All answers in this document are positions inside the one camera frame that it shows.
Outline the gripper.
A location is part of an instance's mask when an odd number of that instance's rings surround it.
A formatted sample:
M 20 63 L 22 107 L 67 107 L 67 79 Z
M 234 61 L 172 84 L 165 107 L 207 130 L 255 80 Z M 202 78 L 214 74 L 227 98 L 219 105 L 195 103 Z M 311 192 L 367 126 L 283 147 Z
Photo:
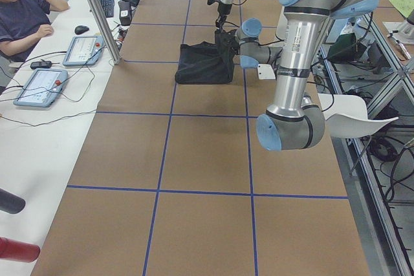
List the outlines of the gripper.
M 217 11 L 219 13 L 219 17 L 215 21 L 215 26 L 218 29 L 218 31 L 223 31 L 223 25 L 226 23 L 226 17 L 230 14 L 232 9 L 231 4 L 226 4 L 223 2 L 219 2 Z

